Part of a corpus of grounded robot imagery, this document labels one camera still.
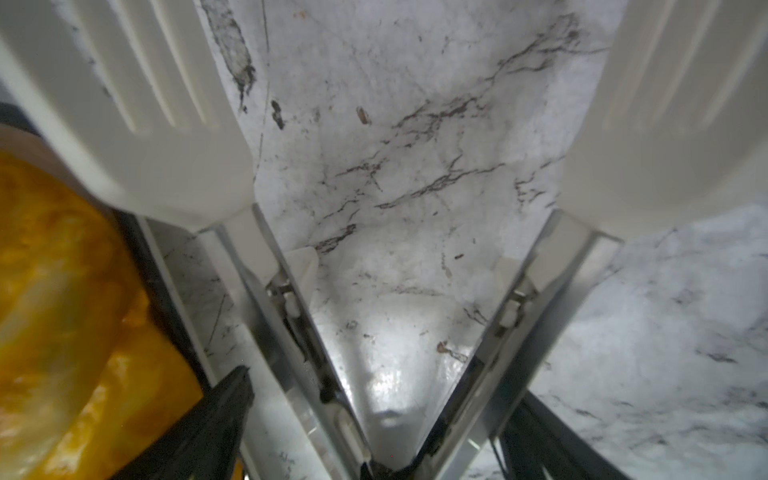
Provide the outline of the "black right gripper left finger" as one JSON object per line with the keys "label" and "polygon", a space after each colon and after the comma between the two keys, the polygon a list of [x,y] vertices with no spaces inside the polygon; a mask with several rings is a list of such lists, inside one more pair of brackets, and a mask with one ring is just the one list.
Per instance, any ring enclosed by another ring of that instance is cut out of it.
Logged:
{"label": "black right gripper left finger", "polygon": [[249,369],[234,368],[115,479],[229,479],[254,392]]}

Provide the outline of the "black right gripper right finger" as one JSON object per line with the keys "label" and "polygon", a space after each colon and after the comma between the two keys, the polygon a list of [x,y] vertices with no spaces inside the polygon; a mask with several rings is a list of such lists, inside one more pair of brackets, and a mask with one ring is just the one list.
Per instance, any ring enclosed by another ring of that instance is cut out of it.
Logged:
{"label": "black right gripper right finger", "polygon": [[628,479],[531,393],[499,441],[508,479]]}

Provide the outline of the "long twisted yellow bread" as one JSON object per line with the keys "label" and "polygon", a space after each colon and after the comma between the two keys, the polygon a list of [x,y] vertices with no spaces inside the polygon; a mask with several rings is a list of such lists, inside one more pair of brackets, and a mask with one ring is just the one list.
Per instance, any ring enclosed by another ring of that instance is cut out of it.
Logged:
{"label": "long twisted yellow bread", "polygon": [[201,397],[113,224],[3,153],[2,477],[109,478]]}

